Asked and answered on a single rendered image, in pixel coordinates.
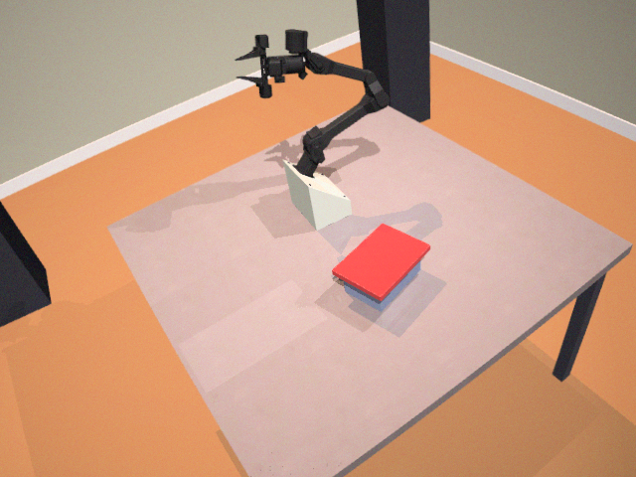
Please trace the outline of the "red box lid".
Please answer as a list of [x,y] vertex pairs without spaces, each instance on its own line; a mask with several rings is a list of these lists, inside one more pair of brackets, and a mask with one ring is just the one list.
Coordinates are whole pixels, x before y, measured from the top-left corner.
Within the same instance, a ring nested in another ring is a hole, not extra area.
[[383,301],[429,251],[430,244],[381,224],[332,273]]

